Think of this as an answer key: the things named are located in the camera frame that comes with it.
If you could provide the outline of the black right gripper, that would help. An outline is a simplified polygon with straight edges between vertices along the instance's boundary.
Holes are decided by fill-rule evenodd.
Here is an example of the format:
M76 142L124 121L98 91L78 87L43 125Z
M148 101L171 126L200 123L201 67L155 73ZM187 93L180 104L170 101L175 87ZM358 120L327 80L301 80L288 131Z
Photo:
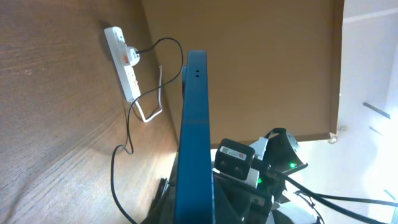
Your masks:
M257 189L226 175L213 173L216 224L274 223L272 210L285 190L285 180L265 177ZM149 212L150 224L174 224L176 178L161 179Z

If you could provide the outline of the blue Galaxy smartphone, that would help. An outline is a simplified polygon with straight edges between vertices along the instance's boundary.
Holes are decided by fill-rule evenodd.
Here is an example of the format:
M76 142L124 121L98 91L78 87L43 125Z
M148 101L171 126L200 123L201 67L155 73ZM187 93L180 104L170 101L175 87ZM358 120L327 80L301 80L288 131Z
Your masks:
M174 222L214 223L207 58L188 52L183 68L183 110L178 150Z

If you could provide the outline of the white power strip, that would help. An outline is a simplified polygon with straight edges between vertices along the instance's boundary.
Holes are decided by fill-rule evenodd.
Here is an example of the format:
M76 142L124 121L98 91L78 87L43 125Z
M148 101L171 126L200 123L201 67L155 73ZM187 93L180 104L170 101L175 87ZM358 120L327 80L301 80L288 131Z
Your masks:
M126 44L122 29L120 27L109 27L104 29L113 58L114 66L118 73L124 96L127 102L132 103L141 95L133 66L140 61L137 49Z

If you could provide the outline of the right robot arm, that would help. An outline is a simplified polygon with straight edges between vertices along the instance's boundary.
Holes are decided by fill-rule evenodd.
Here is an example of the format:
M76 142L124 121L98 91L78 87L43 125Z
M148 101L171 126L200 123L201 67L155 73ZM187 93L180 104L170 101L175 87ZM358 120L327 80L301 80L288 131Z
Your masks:
M258 143L260 148L223 139L212 161L209 127L182 128L177 173L145 223L265 223L286 182L296 186L298 194L334 211L375 222L289 177L307 165L297 155L299 145L286 129L274 128Z

